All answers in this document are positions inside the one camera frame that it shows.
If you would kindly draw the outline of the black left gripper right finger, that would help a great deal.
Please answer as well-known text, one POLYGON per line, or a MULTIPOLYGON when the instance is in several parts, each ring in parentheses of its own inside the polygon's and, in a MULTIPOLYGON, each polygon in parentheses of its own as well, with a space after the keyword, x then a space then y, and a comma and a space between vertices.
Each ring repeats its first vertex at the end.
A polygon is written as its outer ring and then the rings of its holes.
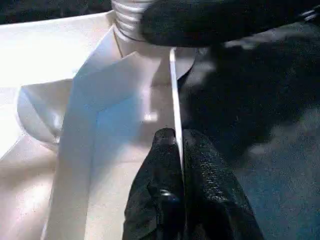
POLYGON ((190 240, 262 240, 243 188, 210 139, 185 129, 183 170, 190 240))

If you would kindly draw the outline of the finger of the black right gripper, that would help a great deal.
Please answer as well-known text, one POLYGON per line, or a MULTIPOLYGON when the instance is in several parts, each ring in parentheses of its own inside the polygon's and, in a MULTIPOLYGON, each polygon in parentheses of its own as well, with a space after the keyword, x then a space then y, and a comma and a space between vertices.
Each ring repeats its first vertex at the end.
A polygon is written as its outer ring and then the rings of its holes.
POLYGON ((318 16, 318 0, 157 0, 140 19, 153 45, 206 47, 318 16))

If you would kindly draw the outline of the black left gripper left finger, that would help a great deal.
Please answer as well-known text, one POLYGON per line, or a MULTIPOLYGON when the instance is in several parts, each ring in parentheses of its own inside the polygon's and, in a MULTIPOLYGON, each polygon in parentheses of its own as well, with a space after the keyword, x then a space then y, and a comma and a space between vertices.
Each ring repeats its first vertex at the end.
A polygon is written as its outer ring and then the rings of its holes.
POLYGON ((129 191, 122 239, 181 240, 184 185, 176 133, 159 129, 129 191))

